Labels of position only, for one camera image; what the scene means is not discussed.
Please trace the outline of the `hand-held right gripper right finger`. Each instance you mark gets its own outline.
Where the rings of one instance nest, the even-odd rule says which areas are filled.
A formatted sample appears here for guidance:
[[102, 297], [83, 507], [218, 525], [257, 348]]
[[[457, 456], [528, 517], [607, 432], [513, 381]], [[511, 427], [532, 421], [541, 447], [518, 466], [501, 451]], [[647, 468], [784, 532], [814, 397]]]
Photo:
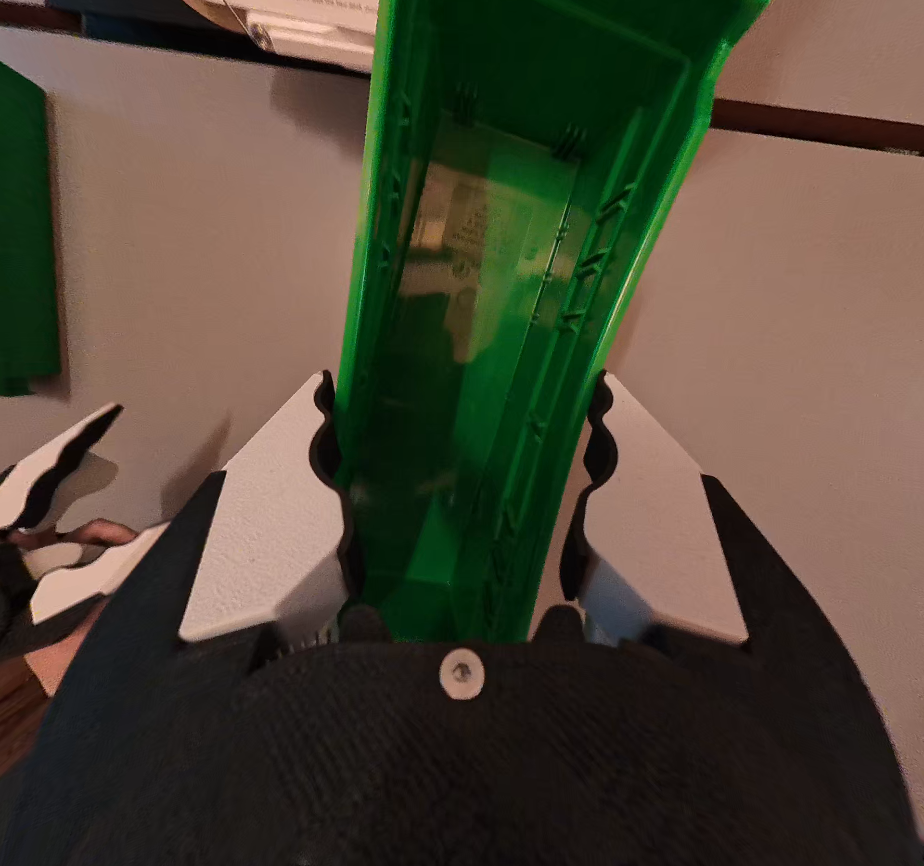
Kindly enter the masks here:
[[665, 627], [744, 643], [699, 464], [608, 372], [587, 419], [590, 482], [560, 562], [563, 594], [583, 611], [587, 640], [616, 646]]

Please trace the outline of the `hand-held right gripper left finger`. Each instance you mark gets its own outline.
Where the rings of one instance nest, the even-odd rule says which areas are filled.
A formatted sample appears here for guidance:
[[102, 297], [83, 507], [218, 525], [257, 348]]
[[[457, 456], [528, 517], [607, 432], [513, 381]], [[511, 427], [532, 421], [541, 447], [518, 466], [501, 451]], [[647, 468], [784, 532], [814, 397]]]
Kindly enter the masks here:
[[332, 375], [312, 375], [225, 464], [182, 641], [265, 625], [283, 643], [331, 639], [356, 587], [352, 521], [330, 467], [333, 400]]

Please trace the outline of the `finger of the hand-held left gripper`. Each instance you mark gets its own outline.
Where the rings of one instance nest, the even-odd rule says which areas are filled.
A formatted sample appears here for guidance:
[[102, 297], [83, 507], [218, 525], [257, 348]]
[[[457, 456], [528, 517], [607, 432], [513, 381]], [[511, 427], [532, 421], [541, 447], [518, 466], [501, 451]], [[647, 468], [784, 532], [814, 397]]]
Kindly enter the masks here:
[[123, 412], [105, 405], [2, 472], [1, 530], [34, 529], [50, 514], [55, 494]]
[[88, 564], [61, 567], [44, 574], [29, 603], [32, 623], [38, 626], [92, 597], [112, 595], [168, 526], [165, 522], [147, 528], [130, 543], [111, 546]]

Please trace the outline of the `green plastic bin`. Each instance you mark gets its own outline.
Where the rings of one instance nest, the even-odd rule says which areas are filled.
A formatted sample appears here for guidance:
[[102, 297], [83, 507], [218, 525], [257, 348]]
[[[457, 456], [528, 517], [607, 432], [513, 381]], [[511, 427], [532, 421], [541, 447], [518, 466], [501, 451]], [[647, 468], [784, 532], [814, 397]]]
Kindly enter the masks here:
[[61, 371], [45, 94], [1, 65], [1, 395]]
[[364, 603], [521, 641], [596, 383], [770, 0], [380, 0], [336, 384]]

